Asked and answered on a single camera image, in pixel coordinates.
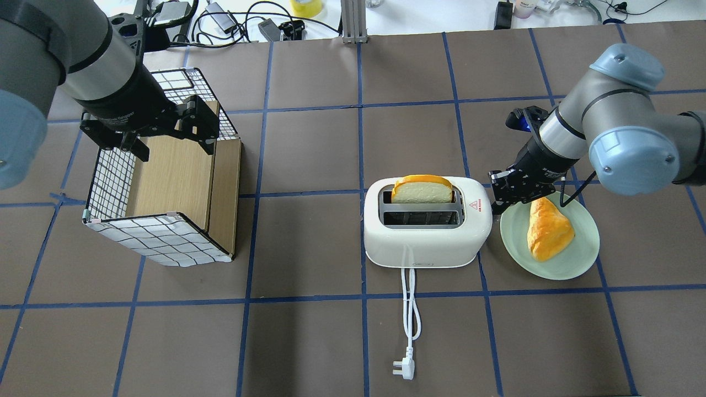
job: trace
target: wooden panel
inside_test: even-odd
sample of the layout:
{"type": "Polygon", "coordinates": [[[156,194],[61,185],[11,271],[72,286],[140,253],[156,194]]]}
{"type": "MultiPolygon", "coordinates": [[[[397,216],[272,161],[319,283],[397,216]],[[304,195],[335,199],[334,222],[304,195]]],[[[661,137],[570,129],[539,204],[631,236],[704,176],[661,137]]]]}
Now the wooden panel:
{"type": "Polygon", "coordinates": [[[240,183],[240,139],[216,142],[208,235],[235,252],[235,222],[240,183]]]}
{"type": "Polygon", "coordinates": [[[150,161],[135,163],[127,216],[177,211],[208,228],[213,156],[193,141],[171,136],[145,139],[150,161]]]}

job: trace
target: white toaster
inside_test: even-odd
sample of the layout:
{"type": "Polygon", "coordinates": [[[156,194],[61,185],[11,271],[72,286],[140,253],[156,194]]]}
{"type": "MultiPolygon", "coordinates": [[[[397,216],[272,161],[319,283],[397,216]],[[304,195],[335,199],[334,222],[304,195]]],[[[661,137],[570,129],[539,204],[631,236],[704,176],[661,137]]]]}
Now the white toaster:
{"type": "Polygon", "coordinates": [[[493,223],[490,200],[478,181],[445,177],[453,202],[392,203],[395,181],[375,182],[363,210],[365,253],[388,268],[456,268],[471,263],[493,223]]]}

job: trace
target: green plate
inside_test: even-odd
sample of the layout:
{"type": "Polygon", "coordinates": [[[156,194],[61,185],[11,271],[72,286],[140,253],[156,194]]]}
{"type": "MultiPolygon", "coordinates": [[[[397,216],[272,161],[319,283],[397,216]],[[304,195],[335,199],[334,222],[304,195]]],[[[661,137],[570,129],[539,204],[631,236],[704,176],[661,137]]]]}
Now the green plate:
{"type": "Polygon", "coordinates": [[[598,257],[600,237],[590,213],[577,200],[566,207],[559,206],[559,193],[547,198],[569,218],[576,236],[571,244],[552,259],[538,262],[527,247],[530,228],[530,204],[515,204],[500,218],[500,233],[510,256],[526,271],[549,280],[568,280],[586,273],[598,257]]]}

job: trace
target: toaster power cord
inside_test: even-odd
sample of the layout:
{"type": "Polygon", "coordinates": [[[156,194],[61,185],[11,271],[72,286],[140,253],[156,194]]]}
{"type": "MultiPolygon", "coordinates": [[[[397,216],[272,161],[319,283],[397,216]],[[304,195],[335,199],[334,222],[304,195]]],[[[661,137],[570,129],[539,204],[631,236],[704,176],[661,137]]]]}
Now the toaster power cord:
{"type": "Polygon", "coordinates": [[[407,278],[405,277],[405,268],[402,268],[402,325],[407,335],[407,354],[402,361],[393,361],[393,375],[402,375],[403,379],[411,381],[414,379],[414,348],[412,341],[416,340],[421,335],[421,317],[419,317],[419,309],[417,301],[414,300],[414,290],[417,287],[417,273],[411,268],[409,270],[409,290],[407,289],[407,278]],[[417,325],[417,332],[412,335],[412,317],[417,325]]]}

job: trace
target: white desk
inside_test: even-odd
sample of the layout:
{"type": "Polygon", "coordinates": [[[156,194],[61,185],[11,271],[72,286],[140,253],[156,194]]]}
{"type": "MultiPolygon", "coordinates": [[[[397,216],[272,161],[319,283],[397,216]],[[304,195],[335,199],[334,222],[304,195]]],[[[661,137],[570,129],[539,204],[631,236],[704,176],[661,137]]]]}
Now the white desk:
{"type": "MultiPolygon", "coordinates": [[[[334,28],[338,27],[341,13],[340,0],[322,0],[324,8],[316,20],[321,20],[334,28]]],[[[639,13],[652,8],[661,0],[628,1],[628,11],[639,13]]],[[[225,10],[245,12],[254,0],[219,0],[218,4],[225,10]]],[[[289,0],[275,0],[291,10],[289,0]]],[[[111,16],[121,12],[132,12],[135,0],[96,0],[103,11],[111,16]]],[[[366,24],[369,35],[405,35],[414,33],[456,32],[466,30],[491,30],[495,20],[497,0],[384,0],[378,8],[366,10],[366,24]]],[[[593,4],[606,19],[605,3],[593,0],[593,4]]],[[[201,0],[198,7],[200,13],[206,6],[201,0]]],[[[270,4],[259,4],[254,11],[283,12],[281,8],[270,4]]],[[[265,16],[272,18],[278,25],[287,20],[286,17],[265,16]]],[[[697,20],[706,19],[706,1],[703,0],[668,0],[666,3],[642,16],[629,16],[627,23],[646,23],[667,20],[697,20]]],[[[581,26],[597,24],[594,11],[562,4],[552,14],[535,11],[527,19],[513,17],[513,28],[544,28],[551,26],[581,26]]],[[[257,21],[248,24],[251,40],[264,40],[257,28],[257,21]]],[[[215,24],[204,18],[203,29],[214,32],[215,24]]],[[[336,37],[331,30],[315,23],[306,23],[305,39],[336,37]]]]}

